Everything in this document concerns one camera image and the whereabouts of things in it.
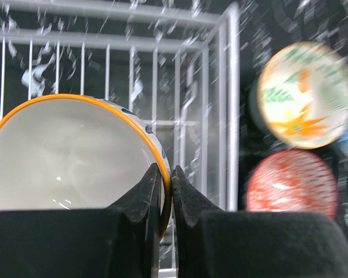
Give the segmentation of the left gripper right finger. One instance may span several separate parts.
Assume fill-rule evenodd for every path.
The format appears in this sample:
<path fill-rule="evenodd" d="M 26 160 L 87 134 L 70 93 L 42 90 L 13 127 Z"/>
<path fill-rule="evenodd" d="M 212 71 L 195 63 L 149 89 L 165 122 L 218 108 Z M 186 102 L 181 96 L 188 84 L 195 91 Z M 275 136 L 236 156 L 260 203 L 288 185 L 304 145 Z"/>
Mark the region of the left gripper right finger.
<path fill-rule="evenodd" d="M 320 213 L 223 211 L 172 172 L 179 277 L 348 277 L 348 243 Z"/>

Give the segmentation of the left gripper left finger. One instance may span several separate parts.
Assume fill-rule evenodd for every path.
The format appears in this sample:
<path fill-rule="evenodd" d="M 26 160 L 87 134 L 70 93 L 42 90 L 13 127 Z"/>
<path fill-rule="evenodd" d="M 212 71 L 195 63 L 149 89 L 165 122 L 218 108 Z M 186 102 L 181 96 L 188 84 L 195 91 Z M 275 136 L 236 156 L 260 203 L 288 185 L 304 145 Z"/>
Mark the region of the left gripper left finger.
<path fill-rule="evenodd" d="M 0 277 L 157 277 L 161 173 L 103 209 L 0 212 Z"/>

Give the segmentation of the white orange-rimmed bowl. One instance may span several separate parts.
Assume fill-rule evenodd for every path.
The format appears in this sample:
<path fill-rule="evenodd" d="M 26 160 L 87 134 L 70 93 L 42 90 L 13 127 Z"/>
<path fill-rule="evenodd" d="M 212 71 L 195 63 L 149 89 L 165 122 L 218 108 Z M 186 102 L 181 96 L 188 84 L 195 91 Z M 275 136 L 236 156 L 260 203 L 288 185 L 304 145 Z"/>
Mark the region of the white orange-rimmed bowl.
<path fill-rule="evenodd" d="M 156 163 L 171 212 L 171 171 L 149 125 L 128 109 L 77 94 L 33 98 L 0 121 L 0 211 L 100 209 Z"/>

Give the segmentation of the red patterned bowl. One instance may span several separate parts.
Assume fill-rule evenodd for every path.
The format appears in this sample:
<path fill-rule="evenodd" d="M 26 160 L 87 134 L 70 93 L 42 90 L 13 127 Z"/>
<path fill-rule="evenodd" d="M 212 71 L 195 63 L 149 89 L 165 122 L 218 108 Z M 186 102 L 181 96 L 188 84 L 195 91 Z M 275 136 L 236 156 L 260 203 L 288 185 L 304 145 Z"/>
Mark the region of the red patterned bowl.
<path fill-rule="evenodd" d="M 334 219 L 338 186 L 331 167 L 301 149 L 276 152 L 253 170 L 246 186 L 247 211 L 308 211 Z"/>

